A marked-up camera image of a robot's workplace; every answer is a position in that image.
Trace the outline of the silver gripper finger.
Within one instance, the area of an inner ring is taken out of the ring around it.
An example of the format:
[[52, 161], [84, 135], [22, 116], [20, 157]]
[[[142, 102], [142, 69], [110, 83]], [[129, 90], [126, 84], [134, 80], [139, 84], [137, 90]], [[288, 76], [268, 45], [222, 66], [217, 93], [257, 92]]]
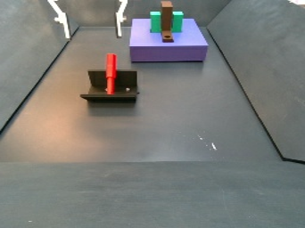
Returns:
[[129, 0], [118, 0], [119, 1], [119, 7], [118, 11], [115, 12], [115, 28], [117, 28], [117, 35], [121, 37], [123, 35], [122, 33], [122, 23], [126, 21], [126, 7]]
[[67, 13], [58, 6], [58, 0], [47, 0], [47, 1], [50, 3], [50, 6], [52, 7], [55, 13], [58, 14], [58, 16], [54, 18], [54, 20], [63, 26], [64, 37], [67, 39], [70, 39], [71, 38], [71, 29], [70, 29]]

